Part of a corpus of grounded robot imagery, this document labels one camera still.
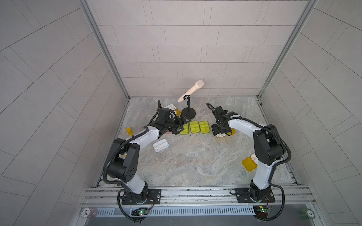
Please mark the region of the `yellow pillbox left edge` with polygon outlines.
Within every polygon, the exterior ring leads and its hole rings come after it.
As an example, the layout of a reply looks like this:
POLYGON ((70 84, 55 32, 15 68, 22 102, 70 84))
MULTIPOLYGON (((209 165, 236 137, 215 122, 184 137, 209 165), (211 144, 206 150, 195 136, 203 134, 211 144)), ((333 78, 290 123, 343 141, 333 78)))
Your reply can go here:
POLYGON ((133 135, 133 131, 132 131, 132 129, 130 127, 126 128, 126 131, 127 131, 129 136, 133 135))

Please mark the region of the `left green circuit board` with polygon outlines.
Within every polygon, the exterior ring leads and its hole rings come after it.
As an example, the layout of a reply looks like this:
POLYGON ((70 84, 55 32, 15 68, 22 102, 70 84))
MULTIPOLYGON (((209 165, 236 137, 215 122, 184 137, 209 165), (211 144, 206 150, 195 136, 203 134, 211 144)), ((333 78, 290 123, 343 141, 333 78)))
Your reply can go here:
POLYGON ((149 208, 138 208, 132 211, 133 217, 142 217, 148 215, 150 212, 149 208))

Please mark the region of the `left round marker disc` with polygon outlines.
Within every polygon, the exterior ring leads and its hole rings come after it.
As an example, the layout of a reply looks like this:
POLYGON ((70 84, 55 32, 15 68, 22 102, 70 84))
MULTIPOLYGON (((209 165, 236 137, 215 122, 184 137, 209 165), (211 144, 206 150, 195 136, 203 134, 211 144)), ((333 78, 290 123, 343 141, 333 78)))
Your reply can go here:
POLYGON ((84 208, 81 212, 82 218, 94 218, 98 215, 98 209, 97 208, 84 208))

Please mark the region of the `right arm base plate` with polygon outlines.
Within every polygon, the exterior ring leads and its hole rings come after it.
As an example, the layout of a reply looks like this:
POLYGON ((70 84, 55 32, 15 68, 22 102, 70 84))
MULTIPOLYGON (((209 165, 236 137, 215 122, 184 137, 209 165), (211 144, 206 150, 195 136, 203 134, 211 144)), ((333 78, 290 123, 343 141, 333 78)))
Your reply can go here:
POLYGON ((264 190, 260 190, 257 187, 235 188, 230 191, 230 194, 236 196, 238 203, 275 202, 275 197, 271 186, 264 190))

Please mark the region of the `beige microphone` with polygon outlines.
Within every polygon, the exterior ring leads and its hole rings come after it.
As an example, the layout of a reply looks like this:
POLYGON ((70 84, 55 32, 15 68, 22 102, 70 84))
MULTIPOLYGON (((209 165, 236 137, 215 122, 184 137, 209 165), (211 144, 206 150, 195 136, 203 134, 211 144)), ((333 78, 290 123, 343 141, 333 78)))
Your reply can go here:
POLYGON ((184 97, 186 95, 191 95, 193 94, 195 91, 197 91, 198 89, 202 88, 204 86, 204 81, 203 80, 199 80, 197 81, 190 89, 188 89, 184 94, 182 94, 179 99, 177 100, 178 103, 182 102, 184 100, 184 97))

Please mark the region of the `clear pillbox white tray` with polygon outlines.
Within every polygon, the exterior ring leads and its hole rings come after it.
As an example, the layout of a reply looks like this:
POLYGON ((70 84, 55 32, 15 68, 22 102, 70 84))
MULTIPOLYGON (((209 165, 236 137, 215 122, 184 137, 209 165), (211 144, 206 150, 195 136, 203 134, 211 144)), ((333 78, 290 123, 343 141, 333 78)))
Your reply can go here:
POLYGON ((160 141, 154 143, 152 146, 156 153, 156 157, 160 162, 163 162, 173 157, 173 151, 169 147, 169 143, 166 139, 161 139, 160 141))

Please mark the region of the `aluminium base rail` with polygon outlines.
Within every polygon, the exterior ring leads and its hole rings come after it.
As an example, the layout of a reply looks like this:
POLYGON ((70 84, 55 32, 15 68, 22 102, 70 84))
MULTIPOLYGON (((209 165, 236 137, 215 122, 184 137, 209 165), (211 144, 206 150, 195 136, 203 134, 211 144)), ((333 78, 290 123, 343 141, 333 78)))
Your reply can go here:
MULTIPOLYGON (((281 185, 284 190, 285 205, 316 204, 309 187, 306 185, 281 185)), ((119 187, 99 187, 87 189, 80 207, 117 207, 119 187)), ((282 204, 280 188, 272 187, 261 201, 254 202, 247 186, 166 186, 150 187, 148 195, 153 196, 155 207, 173 206, 235 206, 282 204)))

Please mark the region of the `round marker disc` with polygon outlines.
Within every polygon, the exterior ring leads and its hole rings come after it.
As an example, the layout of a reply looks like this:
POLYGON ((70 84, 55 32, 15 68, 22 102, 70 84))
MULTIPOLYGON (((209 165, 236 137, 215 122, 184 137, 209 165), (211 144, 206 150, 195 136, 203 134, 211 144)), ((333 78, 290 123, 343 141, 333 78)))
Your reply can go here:
POLYGON ((97 208, 84 208, 81 212, 82 218, 94 218, 98 215, 98 209, 97 208))
POLYGON ((311 209, 304 209, 298 211, 298 216, 300 219, 308 219, 308 220, 315 219, 315 213, 311 209))

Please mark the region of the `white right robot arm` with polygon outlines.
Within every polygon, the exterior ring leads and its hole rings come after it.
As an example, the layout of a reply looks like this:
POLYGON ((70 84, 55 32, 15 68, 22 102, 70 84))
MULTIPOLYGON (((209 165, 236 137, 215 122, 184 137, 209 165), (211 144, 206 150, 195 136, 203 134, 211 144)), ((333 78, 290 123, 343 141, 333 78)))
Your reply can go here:
POLYGON ((258 162, 256 174, 250 183, 249 197, 254 202, 263 201, 271 193, 272 177, 277 166, 290 161, 290 148, 281 139, 274 125, 262 126, 220 106, 213 107, 210 103, 206 105, 216 119, 216 123, 211 126, 213 135, 231 135, 234 129, 253 139, 258 162))

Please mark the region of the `black microphone stand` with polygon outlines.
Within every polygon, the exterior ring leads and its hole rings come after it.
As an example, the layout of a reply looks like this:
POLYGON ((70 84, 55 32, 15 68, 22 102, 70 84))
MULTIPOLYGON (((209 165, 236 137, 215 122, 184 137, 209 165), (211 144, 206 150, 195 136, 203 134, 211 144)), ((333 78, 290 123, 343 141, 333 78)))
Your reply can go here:
POLYGON ((187 100, 187 107, 182 110, 182 115, 189 119, 193 119, 196 116, 196 111, 190 106, 190 95, 185 95, 183 99, 187 100))

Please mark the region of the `green circuit board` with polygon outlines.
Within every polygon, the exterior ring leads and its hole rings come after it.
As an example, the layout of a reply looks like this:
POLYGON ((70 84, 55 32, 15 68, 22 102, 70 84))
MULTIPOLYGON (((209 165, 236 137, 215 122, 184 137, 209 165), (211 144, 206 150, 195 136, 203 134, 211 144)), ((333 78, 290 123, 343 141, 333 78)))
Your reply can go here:
POLYGON ((150 212, 149 208, 138 208, 132 211, 133 217, 142 217, 148 215, 150 212))
POLYGON ((269 213, 272 211, 272 207, 262 206, 262 205, 255 205, 253 206, 254 209, 254 217, 261 218, 261 219, 267 219, 269 213))

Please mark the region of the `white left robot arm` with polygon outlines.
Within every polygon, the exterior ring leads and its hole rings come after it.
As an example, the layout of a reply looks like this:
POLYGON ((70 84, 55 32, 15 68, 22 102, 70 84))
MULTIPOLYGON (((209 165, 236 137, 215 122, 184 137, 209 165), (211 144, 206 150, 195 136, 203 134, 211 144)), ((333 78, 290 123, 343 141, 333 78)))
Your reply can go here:
POLYGON ((105 184, 119 185, 132 200, 140 203, 147 199, 148 184, 137 174, 140 151, 161 138, 166 132, 178 135, 191 118, 177 116, 169 108, 159 107, 144 130, 128 140, 114 140, 103 166, 105 184))

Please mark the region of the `green pillbox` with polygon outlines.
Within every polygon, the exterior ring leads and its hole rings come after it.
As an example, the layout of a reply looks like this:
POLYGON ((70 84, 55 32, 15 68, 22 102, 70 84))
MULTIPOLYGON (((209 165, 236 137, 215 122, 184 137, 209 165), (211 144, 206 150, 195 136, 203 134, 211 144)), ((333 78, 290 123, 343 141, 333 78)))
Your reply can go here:
POLYGON ((199 122, 200 132, 202 134, 210 133, 210 126, 208 121, 200 121, 199 122))
POLYGON ((189 134, 189 124, 183 125, 183 130, 180 132, 180 135, 188 135, 189 134))
POLYGON ((201 132, 200 125, 199 125, 198 121, 191 121, 189 123, 189 127, 190 127, 190 131, 191 131, 192 134, 201 132))

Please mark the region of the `right green circuit board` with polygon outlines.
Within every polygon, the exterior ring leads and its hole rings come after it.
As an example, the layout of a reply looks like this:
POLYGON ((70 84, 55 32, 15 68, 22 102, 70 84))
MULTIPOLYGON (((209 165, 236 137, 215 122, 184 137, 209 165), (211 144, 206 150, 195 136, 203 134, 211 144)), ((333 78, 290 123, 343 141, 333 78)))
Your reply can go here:
POLYGON ((272 211, 272 207, 262 206, 262 205, 255 205, 253 206, 254 209, 254 217, 261 218, 261 219, 267 219, 269 213, 272 211))

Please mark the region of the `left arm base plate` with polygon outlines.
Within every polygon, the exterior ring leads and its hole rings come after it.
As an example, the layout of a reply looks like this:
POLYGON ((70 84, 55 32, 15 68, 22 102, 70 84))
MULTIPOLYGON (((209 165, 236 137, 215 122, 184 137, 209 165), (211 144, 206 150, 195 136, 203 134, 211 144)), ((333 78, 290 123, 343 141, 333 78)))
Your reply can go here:
POLYGON ((160 204, 161 192, 161 189, 147 189, 147 191, 143 190, 140 194, 126 191, 120 198, 123 205, 160 204))

